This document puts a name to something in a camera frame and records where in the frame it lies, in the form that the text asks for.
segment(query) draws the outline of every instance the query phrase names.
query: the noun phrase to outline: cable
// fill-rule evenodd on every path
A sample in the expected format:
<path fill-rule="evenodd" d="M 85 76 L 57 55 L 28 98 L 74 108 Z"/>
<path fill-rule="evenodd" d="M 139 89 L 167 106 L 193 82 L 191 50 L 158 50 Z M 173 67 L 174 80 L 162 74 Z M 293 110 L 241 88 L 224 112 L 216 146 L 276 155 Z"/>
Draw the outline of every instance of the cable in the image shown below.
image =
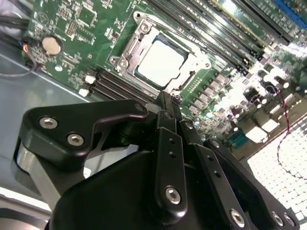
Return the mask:
<path fill-rule="evenodd" d="M 6 74 L 6 73 L 0 73 L 0 77 L 23 77 L 32 71 L 34 71 L 37 68 L 37 62 L 33 55 L 29 52 L 28 45 L 23 45 L 23 51 L 27 54 L 27 56 L 31 59 L 33 62 L 33 66 L 25 73 L 17 73 L 17 74 Z"/>
<path fill-rule="evenodd" d="M 286 119 L 286 123 L 287 123 L 287 132 L 285 134 L 285 136 L 283 137 L 283 139 L 279 142 L 278 146 L 277 146 L 277 161 L 278 161 L 278 164 L 282 167 L 282 169 L 284 169 L 288 174 L 290 174 L 291 176 L 295 177 L 295 178 L 298 178 L 298 179 L 303 179 L 303 180 L 307 180 L 307 178 L 304 178 L 303 176 L 296 176 L 294 174 L 291 173 L 290 170 L 287 170 L 281 163 L 280 161 L 280 158 L 279 158 L 279 151 L 280 151 L 280 148 L 281 148 L 281 144 L 283 143 L 283 141 L 287 138 L 287 136 L 290 134 L 290 129 L 291 129 L 291 126 L 290 126 L 290 122 L 289 122 L 289 114 L 288 114 L 288 111 L 287 111 L 287 104 L 286 104 L 286 101 L 284 100 L 283 98 L 283 95 L 281 93 L 281 91 L 278 91 L 276 92 L 277 95 L 279 95 L 280 99 L 282 100 L 282 103 L 283 103 L 283 109 L 284 109 L 284 115 L 285 115 L 285 119 Z"/>

